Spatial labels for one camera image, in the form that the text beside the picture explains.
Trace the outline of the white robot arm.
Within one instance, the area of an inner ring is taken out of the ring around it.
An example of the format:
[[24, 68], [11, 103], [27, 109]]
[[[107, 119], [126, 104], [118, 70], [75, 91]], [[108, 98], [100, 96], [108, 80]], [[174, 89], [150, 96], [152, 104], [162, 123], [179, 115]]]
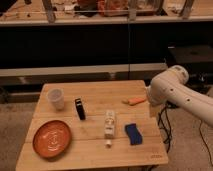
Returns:
[[156, 75], [146, 87], [149, 103], [158, 106], [169, 101], [213, 127], [213, 98], [187, 88], [188, 79], [187, 70], [180, 65]]

